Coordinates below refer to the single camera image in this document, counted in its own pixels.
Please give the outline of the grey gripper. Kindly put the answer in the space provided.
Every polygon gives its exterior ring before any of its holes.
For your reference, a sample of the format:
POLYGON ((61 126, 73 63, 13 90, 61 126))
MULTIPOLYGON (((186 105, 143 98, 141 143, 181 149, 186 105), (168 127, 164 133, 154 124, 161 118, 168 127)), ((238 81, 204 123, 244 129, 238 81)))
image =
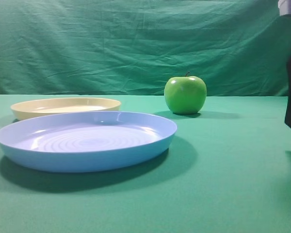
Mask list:
POLYGON ((279 0, 277 5, 280 16, 291 17, 291 0, 279 0))

